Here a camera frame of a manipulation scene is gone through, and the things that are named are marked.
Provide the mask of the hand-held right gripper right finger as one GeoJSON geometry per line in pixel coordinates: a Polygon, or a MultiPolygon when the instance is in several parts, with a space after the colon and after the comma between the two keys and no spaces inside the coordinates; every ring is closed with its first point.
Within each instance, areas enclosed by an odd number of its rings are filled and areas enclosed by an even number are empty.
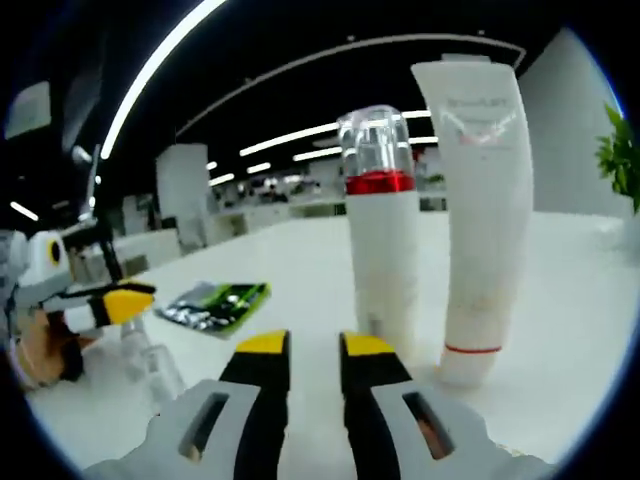
{"type": "Polygon", "coordinates": [[[477,412],[416,382],[382,339],[343,332],[339,344],[344,426],[358,478],[552,478],[553,465],[499,446],[477,412]]]}

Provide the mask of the person's left hand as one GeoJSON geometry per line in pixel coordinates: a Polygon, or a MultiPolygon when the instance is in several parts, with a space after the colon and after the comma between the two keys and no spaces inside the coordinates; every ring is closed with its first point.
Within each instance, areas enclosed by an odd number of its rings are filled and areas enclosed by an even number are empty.
{"type": "Polygon", "coordinates": [[[18,359],[33,389],[80,379],[84,373],[83,351],[96,338],[71,333],[60,319],[50,322],[42,310],[23,316],[19,327],[18,359]]]}

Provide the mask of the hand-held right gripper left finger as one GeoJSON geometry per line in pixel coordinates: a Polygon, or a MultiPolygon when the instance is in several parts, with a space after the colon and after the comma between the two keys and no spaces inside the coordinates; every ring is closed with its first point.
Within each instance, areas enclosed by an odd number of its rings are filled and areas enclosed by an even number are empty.
{"type": "Polygon", "coordinates": [[[86,479],[274,479],[288,424],[290,333],[236,347],[217,380],[165,404],[143,442],[87,468],[86,479]]]}

